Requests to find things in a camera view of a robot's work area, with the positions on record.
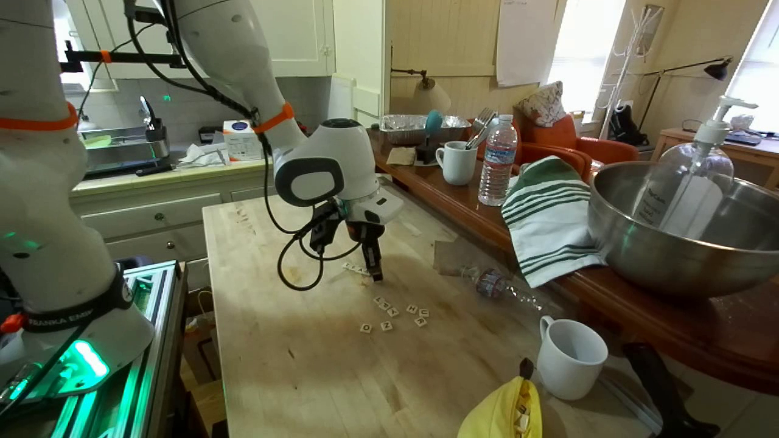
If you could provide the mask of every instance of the white mug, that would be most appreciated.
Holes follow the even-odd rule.
[[[443,179],[450,186],[467,186],[477,167],[477,149],[470,142],[447,142],[436,149]]]
[[[608,358],[607,340],[573,318],[543,316],[538,330],[542,351],[535,366],[542,385],[559,400],[587,396]]]

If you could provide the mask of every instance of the stainless steel bowl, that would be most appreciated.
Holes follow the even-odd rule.
[[[613,162],[593,182],[590,233],[608,266],[658,294],[701,299],[750,290],[779,276],[779,195],[739,179],[699,240],[632,217],[651,162]]]

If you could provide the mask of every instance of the green striped dish towel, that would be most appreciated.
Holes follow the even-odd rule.
[[[565,161],[531,162],[509,188],[503,217],[531,287],[587,266],[604,266],[587,232],[590,186]]]

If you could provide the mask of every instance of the wooden cutting board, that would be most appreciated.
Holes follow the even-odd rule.
[[[310,209],[275,196],[270,204],[290,229],[310,220]],[[318,290],[288,290],[277,259],[290,235],[270,224],[260,200],[207,207],[206,233],[232,435],[456,435],[521,358],[535,358],[533,315],[486,302],[467,279],[433,271],[433,246],[456,244],[458,233],[413,200],[380,238],[382,282],[361,273],[358,251],[327,262]],[[329,256],[350,246],[342,229]],[[464,266],[500,266],[460,249]],[[298,246],[283,266],[296,285],[311,282],[319,267]],[[427,325],[410,307],[428,311]],[[545,396],[545,431],[649,435],[607,390],[579,403]]]

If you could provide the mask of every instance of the window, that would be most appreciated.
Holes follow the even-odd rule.
[[[563,81],[568,113],[595,113],[627,0],[568,0],[550,81]]]
[[[752,130],[779,132],[779,0],[772,0],[733,74],[728,96],[758,102]]]

